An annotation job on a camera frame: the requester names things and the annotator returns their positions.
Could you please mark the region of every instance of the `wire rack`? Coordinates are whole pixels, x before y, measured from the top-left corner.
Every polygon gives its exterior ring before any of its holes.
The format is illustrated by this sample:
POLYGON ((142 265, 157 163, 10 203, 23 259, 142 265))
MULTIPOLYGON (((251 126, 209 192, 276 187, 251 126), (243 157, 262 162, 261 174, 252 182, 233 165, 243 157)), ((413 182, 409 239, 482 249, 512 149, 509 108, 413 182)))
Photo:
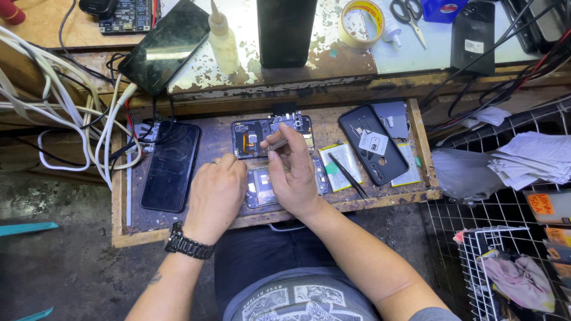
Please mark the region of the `wire rack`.
MULTIPOLYGON (((570 107, 571 99, 568 99, 512 115, 501 126, 486 125, 476 131, 453 136, 443 143, 442 148, 485 153, 507 144, 518 133, 536 131, 549 135, 568 135, 570 107)), ((490 199, 474 202, 470 206, 458 205, 445 196, 421 207, 433 250, 427 255, 433 287, 456 315, 464 320, 500 320, 499 307, 490 298, 493 292, 487 284, 487 277, 471 261, 471 256, 475 253, 473 248, 459 247, 453 240, 458 231, 475 229, 486 234, 490 241, 488 245, 533 258, 546 273, 556 298, 554 314, 559 317, 549 315, 546 318, 570 319, 568 303, 560 289, 562 283, 546 258, 548 253, 542 242, 546 238, 544 227, 547 225, 536 222, 522 194, 523 190, 565 188, 571 188, 571 183, 559 185, 538 181, 520 191, 502 189, 490 199)))

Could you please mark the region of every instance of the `tweezers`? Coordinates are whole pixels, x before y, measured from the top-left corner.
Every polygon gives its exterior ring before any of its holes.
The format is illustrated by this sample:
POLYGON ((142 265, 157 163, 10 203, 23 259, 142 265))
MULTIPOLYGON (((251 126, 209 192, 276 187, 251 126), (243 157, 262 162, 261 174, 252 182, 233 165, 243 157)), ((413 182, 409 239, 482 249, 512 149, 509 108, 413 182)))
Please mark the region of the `tweezers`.
POLYGON ((329 156, 329 158, 331 158, 333 163, 335 163, 335 166, 337 166, 337 168, 339 168, 339 170, 341 171, 343 176, 345 176, 345 179, 349 181, 351 186, 353 186, 355 188, 355 190, 357 190, 357 193, 359 193, 359 196, 361 196, 361 198, 363 198, 365 201, 370 202, 370 200, 368 200, 367 198, 372 198, 372 197, 367 195, 367 193, 365 192, 363 187, 355 180, 355 178, 353 178, 353 175, 351 175, 345 169, 345 167, 343 167, 343 165, 341 165, 341 163, 339 163, 339 161, 335 157, 333 157, 333 155, 331 155, 331 153, 327 153, 327 156, 329 156))
POLYGON ((262 150, 262 153, 261 153, 261 154, 262 154, 262 155, 268 155, 268 152, 269 152, 269 151, 271 151, 271 150, 276 150, 276 149, 278 149, 278 148, 280 148, 280 147, 283 147, 283 146, 285 146, 285 145, 287 145, 287 139, 282 138, 282 139, 280 139, 279 141, 277 141, 277 142, 275 142, 275 143, 269 145, 268 147, 264 148, 264 149, 262 150))

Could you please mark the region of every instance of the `wristwatch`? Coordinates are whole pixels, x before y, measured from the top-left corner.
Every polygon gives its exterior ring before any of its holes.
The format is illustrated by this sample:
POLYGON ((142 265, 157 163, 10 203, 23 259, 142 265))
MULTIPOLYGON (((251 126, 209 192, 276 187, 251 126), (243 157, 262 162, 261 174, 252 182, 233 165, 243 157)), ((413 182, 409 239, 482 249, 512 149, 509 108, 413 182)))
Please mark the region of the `wristwatch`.
POLYGON ((182 235, 182 221, 172 225, 171 235, 165 241, 164 250, 171 253, 181 252, 195 259, 207 260, 214 253, 214 245, 193 241, 182 235))

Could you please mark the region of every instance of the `white plastic bottle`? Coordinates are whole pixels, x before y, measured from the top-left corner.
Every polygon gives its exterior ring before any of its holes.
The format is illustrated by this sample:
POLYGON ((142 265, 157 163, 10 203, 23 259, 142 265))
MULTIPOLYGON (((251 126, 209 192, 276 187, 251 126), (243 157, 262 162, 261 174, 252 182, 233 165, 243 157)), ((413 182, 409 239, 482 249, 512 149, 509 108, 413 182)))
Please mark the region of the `white plastic bottle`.
POLYGON ((377 0, 375 3, 381 8, 383 11, 383 16, 385 16, 385 30, 383 31, 383 39, 386 42, 392 41, 395 43, 395 46, 400 47, 400 39, 399 35, 401 33, 401 28, 398 21, 392 15, 391 11, 385 5, 384 0, 377 0))
POLYGON ((210 25, 210 46, 214 52, 214 59, 218 63, 218 69, 225 74, 237 73, 240 69, 238 60, 238 48, 236 47, 236 36, 232 29, 228 27, 228 20, 223 13, 218 12, 214 1, 210 1, 212 14, 208 17, 210 25))

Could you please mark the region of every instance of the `white sticker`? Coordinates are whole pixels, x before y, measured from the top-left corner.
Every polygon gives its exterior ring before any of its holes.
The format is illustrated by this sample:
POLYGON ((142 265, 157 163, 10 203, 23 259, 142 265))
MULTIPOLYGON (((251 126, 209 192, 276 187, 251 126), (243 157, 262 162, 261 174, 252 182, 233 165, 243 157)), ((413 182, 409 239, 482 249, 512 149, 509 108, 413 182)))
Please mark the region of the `white sticker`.
POLYGON ((387 149, 388 141, 389 138, 385 135, 375 133, 374 131, 365 130, 361 135, 359 148, 382 156, 385 154, 385 149, 387 149))
POLYGON ((484 43, 466 39, 466 41, 464 42, 464 49, 466 51, 470 51, 471 53, 483 54, 484 43))
POLYGON ((456 9, 458 9, 458 6, 455 5, 454 3, 449 3, 447 5, 444 5, 440 8, 440 12, 442 13, 452 13, 454 11, 456 11, 456 9))

